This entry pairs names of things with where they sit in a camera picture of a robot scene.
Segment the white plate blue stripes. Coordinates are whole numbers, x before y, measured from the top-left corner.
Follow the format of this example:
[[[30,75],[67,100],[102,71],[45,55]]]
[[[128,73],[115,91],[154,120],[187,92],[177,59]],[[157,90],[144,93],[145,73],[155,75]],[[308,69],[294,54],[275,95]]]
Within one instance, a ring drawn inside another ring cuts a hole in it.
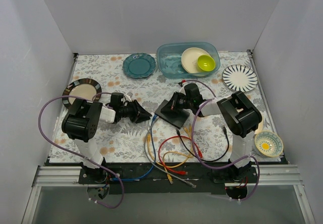
[[[258,85],[256,73],[244,65],[230,65],[222,73],[224,84],[232,91],[249,92]]]

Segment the teal scalloped plate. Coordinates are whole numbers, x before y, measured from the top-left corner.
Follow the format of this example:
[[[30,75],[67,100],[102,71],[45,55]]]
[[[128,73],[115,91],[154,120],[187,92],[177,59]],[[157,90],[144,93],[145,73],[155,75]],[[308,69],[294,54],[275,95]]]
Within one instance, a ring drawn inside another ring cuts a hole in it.
[[[155,59],[146,53],[131,54],[123,61],[123,72],[132,79],[149,77],[154,72],[155,67]]]

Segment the cream square dish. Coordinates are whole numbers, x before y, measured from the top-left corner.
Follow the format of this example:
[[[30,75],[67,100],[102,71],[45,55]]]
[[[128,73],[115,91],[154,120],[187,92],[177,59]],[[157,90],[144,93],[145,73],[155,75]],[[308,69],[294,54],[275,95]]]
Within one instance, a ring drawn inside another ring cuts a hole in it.
[[[263,130],[263,121],[261,121],[259,124],[258,124],[258,127],[257,129],[255,130],[255,135],[258,134],[259,132],[261,132]]]

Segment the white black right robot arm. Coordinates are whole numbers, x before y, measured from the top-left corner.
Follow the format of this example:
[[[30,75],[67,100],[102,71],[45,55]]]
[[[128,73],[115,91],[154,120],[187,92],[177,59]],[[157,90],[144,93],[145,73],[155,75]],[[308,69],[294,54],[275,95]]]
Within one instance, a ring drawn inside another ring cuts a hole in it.
[[[218,171],[219,177],[240,182],[251,170],[250,156],[252,138],[262,121],[260,111],[253,105],[242,91],[237,91],[221,100],[204,99],[195,83],[187,84],[180,92],[175,92],[170,100],[164,100],[156,114],[163,120],[180,128],[188,119],[187,110],[191,110],[195,118],[220,115],[233,134],[232,153],[228,164],[220,167],[211,166],[206,160],[197,156],[205,167]]]

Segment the brown rimmed cream plate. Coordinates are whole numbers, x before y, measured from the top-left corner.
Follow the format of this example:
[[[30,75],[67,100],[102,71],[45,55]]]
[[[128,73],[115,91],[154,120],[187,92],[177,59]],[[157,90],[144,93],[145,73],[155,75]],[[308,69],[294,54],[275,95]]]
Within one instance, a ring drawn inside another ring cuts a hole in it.
[[[81,78],[66,86],[62,96],[77,96],[89,101],[99,101],[102,93],[101,85],[90,78]]]

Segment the yellow flower patterned bowl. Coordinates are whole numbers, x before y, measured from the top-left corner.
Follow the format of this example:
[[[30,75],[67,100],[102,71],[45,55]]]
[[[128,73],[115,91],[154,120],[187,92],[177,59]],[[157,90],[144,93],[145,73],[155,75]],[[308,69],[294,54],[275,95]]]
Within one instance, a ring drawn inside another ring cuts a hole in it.
[[[254,143],[257,151],[267,157],[277,157],[284,150],[282,139],[271,131],[261,131],[256,134]]]

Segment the cream plate in tub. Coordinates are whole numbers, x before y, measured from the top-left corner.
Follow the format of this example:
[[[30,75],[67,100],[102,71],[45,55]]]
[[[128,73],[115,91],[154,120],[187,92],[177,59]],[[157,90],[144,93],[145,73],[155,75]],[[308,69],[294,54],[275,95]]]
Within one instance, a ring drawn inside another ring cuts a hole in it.
[[[185,69],[186,72],[192,74],[206,72],[200,70],[197,66],[197,59],[204,54],[210,56],[210,54],[207,51],[201,48],[191,47],[186,49],[181,56],[182,67]]]

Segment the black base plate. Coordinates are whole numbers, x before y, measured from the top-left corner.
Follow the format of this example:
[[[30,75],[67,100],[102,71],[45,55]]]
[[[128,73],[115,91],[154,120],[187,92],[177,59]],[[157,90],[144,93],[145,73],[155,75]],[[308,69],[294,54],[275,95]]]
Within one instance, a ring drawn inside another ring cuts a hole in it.
[[[180,170],[186,170],[188,175],[182,177],[195,185],[190,185],[172,177],[167,178],[166,173],[158,170],[149,163],[104,163],[122,180],[127,194],[135,193],[211,193],[225,195],[225,184],[233,184],[229,189],[236,189],[246,193],[247,187],[255,184],[257,170],[251,166],[245,173],[233,176],[230,168],[224,170],[211,170],[199,163],[186,163]]]

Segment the blue transparent plastic tub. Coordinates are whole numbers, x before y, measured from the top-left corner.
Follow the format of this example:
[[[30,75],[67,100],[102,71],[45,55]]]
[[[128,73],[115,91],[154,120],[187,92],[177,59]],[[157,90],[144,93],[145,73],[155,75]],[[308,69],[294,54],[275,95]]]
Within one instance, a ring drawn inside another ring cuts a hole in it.
[[[213,70],[204,71],[198,67],[197,60],[202,55],[213,58]],[[156,60],[159,70],[170,79],[208,77],[221,67],[217,49],[208,42],[164,44],[157,49]]]

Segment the black network switch box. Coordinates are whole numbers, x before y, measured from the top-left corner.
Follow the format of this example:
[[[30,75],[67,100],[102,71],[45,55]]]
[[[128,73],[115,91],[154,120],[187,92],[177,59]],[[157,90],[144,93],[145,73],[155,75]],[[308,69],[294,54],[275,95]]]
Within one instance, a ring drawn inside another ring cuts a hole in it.
[[[175,111],[163,112],[162,108],[164,108],[168,103],[169,102],[167,100],[164,100],[154,113],[172,126],[178,129],[182,128],[189,118],[190,113],[183,109],[180,109],[178,113]]]

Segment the aluminium frame rail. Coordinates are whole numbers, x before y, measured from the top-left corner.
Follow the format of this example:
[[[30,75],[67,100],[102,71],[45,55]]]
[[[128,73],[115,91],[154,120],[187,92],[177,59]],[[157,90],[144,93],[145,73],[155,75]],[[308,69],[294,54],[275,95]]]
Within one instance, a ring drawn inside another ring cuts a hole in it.
[[[32,223],[42,187],[78,186],[80,166],[39,166],[21,223]]]

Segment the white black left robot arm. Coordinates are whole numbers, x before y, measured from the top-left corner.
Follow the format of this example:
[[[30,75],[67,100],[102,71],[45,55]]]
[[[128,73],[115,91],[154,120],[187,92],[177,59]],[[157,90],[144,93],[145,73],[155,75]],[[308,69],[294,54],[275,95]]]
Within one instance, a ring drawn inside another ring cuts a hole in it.
[[[94,141],[100,123],[116,124],[122,118],[133,123],[148,121],[151,114],[136,100],[122,93],[111,93],[110,102],[102,104],[76,98],[62,122],[62,131],[74,140],[85,160],[81,163],[87,177],[95,183],[103,183],[109,176],[106,169],[94,163],[105,162],[97,143]]]

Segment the floral patterned table mat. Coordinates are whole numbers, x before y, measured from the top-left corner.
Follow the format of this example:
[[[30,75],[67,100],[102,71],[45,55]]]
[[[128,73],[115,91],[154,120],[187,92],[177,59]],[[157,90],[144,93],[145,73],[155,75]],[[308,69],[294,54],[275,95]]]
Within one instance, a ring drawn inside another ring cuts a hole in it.
[[[203,99],[209,105],[215,105],[219,100],[232,95],[222,78],[223,70],[232,66],[253,71],[252,63],[245,52],[220,52],[220,70],[209,77],[187,80],[184,77],[170,79],[165,77],[160,69],[144,79],[132,79],[123,73],[121,55],[81,55],[78,57],[73,73],[73,80],[90,78],[102,87],[100,101],[108,103],[112,92],[125,93],[149,113],[159,113],[155,124],[151,121],[133,123],[128,118],[118,123],[101,122],[94,139],[101,154],[107,162],[147,162],[145,149],[150,149],[152,156],[163,158],[168,164],[175,164],[185,159],[190,151],[191,142],[185,137],[177,137],[178,132],[184,132],[190,124],[194,125],[193,138],[197,150],[202,152],[203,159],[215,162],[226,162],[232,153],[233,133],[222,131],[226,126],[223,116],[204,115],[204,109],[199,110],[196,117],[192,110],[180,108],[173,104],[171,98],[175,92],[183,92],[184,87],[194,83],[199,88]],[[183,128],[177,129],[163,119],[168,116],[172,121],[183,117]]]

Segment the lime green bowl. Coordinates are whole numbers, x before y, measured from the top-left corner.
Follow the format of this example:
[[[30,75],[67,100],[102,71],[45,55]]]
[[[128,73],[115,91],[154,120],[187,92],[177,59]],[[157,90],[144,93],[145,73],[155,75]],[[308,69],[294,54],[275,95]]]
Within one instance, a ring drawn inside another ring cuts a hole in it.
[[[216,62],[211,56],[204,54],[197,59],[197,66],[202,71],[211,72],[216,68]]]

